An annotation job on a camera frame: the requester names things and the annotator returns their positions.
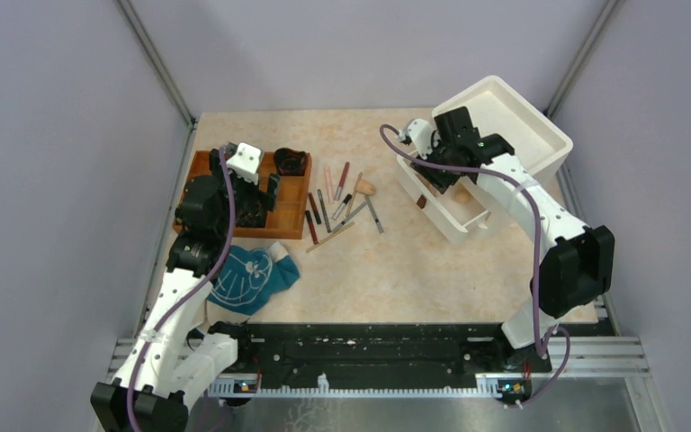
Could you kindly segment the white pull-out drawer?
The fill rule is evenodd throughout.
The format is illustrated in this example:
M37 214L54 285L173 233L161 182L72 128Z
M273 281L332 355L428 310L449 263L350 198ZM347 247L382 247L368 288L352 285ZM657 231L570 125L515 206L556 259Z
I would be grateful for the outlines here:
M450 243L461 245L468 240L483 240L498 234L500 227L494 224L494 214L473 197L462 181L451 186L446 193L439 193L410 166L407 159L396 156L396 162L400 185ZM463 188L472 195L472 200L466 204L454 202L454 193Z

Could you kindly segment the white drawer organizer box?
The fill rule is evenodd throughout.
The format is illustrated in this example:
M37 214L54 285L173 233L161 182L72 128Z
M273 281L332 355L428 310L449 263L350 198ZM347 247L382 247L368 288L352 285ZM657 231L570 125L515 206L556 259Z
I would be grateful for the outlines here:
M543 186L554 180L573 149L572 139L499 76L486 76L437 105L432 117L464 106L482 136L507 140L528 173Z

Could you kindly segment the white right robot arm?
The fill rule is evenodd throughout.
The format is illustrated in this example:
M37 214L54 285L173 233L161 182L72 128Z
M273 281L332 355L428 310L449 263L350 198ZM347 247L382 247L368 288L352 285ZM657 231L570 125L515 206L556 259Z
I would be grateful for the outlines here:
M611 286L615 237L606 226L590 227L546 192L502 135L482 135L469 110L459 107L415 120L402 132L417 149L413 168L445 192L462 177L500 204L534 243L536 273L532 298L502 326L504 338L491 347L494 364L515 371L528 357L528 346L560 319L591 303Z

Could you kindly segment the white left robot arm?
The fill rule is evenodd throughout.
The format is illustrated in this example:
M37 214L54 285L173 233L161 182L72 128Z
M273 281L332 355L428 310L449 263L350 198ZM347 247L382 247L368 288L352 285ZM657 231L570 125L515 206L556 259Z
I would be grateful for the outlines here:
M235 173L189 180L175 211L181 231L170 248L166 272L149 321L109 382L95 385L90 401L105 431L183 431L190 411L225 370L241 372L252 347L237 327L211 333L185 360L193 320L209 298L232 307L256 306L269 296L274 259L267 251L231 244L231 210L257 212L274 206L278 175L267 186Z

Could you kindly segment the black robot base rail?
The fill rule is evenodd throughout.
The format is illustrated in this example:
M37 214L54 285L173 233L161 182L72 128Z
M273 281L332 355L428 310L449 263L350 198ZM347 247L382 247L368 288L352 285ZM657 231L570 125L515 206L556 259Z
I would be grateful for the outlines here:
M486 373L549 373L532 348L512 348L498 324L215 323L238 341L227 374L251 374L264 390L308 389L324 375L336 390L473 388Z

